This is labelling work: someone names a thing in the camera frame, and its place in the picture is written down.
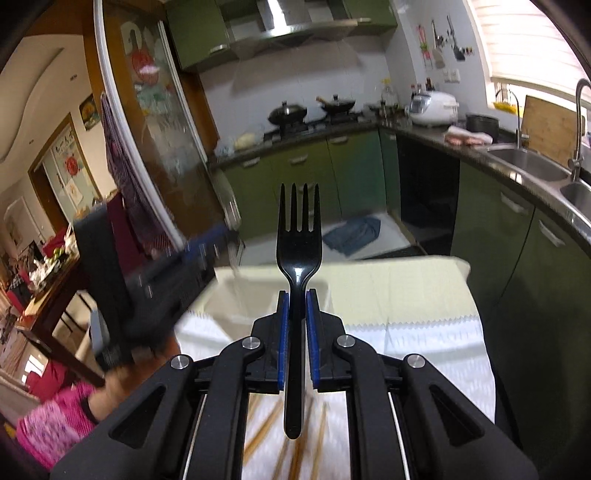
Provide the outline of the person left hand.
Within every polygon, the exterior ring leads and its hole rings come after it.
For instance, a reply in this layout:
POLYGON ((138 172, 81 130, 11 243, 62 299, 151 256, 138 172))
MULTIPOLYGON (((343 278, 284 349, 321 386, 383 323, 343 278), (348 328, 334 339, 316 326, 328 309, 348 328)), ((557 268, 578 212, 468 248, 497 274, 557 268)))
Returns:
POLYGON ((152 376, 168 360, 180 353, 174 336, 167 339, 165 346, 156 354, 138 364, 124 365, 109 371, 102 388, 88 397, 91 415, 98 421, 104 420, 126 400, 145 380, 152 376))

